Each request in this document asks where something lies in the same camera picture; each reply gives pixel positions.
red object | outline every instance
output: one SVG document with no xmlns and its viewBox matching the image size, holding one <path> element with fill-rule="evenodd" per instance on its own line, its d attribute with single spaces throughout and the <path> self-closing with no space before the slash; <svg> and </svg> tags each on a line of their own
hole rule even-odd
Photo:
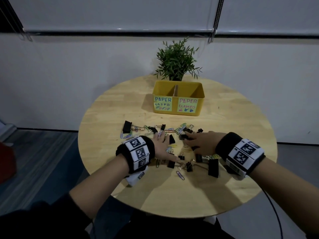
<svg viewBox="0 0 319 239">
<path fill-rule="evenodd" d="M 13 177 L 17 172 L 13 149 L 0 142 L 0 184 Z"/>
</svg>

round table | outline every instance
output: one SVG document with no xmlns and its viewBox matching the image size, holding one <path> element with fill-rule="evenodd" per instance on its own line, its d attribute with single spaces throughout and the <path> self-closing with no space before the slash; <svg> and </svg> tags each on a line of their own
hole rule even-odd
<svg viewBox="0 0 319 239">
<path fill-rule="evenodd" d="M 199 116 L 158 114 L 153 112 L 153 87 L 156 76 L 142 76 L 122 82 L 99 96 L 86 111 L 78 133 L 82 162 L 92 174 L 115 157 L 121 144 L 120 133 L 125 120 L 137 126 L 166 124 L 177 128 L 182 123 L 193 124 L 196 132 L 235 132 L 261 146 L 265 154 L 277 161 L 274 132 L 261 110 L 239 92 L 213 80 L 186 75 L 183 81 L 203 84 L 205 100 Z M 184 151 L 185 160 L 195 156 L 184 148 L 177 134 L 174 154 Z M 113 191 L 119 201 L 142 211 L 168 217 L 195 218 L 216 215 L 234 209 L 255 197 L 260 187 L 250 178 L 239 180 L 219 164 L 219 178 L 208 175 L 204 168 L 193 166 L 193 172 L 155 162 L 133 187 L 125 179 Z"/>
</svg>

hand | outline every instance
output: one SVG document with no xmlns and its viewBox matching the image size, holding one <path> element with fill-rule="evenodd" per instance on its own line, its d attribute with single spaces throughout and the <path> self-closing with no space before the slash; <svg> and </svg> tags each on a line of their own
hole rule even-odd
<svg viewBox="0 0 319 239">
<path fill-rule="evenodd" d="M 181 161 L 178 157 L 166 152 L 166 149 L 169 146 L 169 135 L 168 134 L 165 136 L 165 132 L 162 132 L 161 136 L 159 137 L 159 134 L 157 132 L 154 134 L 152 141 L 154 143 L 155 157 L 157 159 L 171 160 L 173 162 L 180 162 Z"/>
<path fill-rule="evenodd" d="M 185 132 L 185 134 L 193 138 L 193 140 L 185 139 L 184 142 L 190 147 L 198 146 L 199 148 L 196 148 L 194 153 L 204 156 L 214 155 L 217 144 L 226 135 L 223 132 L 213 131 L 199 133 Z"/>
</svg>

left hand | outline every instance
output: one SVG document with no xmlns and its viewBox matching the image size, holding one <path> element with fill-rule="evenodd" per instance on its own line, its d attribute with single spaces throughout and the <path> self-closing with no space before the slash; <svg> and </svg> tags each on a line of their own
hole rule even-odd
<svg viewBox="0 0 319 239">
<path fill-rule="evenodd" d="M 160 160 L 171 160 L 173 162 L 180 162 L 181 161 L 178 157 L 166 152 L 166 149 L 169 146 L 169 135 L 167 134 L 165 136 L 164 131 L 161 133 L 160 137 L 159 137 L 158 132 L 155 133 L 153 138 L 152 138 L 152 141 L 153 141 L 154 147 L 155 147 L 155 158 L 160 159 Z"/>
</svg>

person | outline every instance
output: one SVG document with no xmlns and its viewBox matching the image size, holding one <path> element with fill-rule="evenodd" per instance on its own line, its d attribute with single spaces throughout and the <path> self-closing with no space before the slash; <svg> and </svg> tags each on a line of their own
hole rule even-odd
<svg viewBox="0 0 319 239">
<path fill-rule="evenodd" d="M 180 162 L 178 157 L 166 152 L 169 139 L 165 133 L 154 134 L 152 139 L 140 136 L 121 144 L 116 157 L 95 171 L 84 181 L 52 205 L 38 202 L 30 210 L 18 210 L 0 217 L 0 238 L 89 238 L 85 228 L 92 222 L 99 208 L 122 179 L 129 173 L 142 171 L 149 161 Z M 196 146 L 196 154 L 220 155 L 237 172 L 249 174 L 296 225 L 307 238 L 319 235 L 319 189 L 268 159 L 262 148 L 235 133 L 187 133 L 185 143 Z M 174 219 L 160 216 L 138 216 L 126 224 L 116 238 L 163 237 L 233 238 L 217 226 L 198 219 Z"/>
</svg>

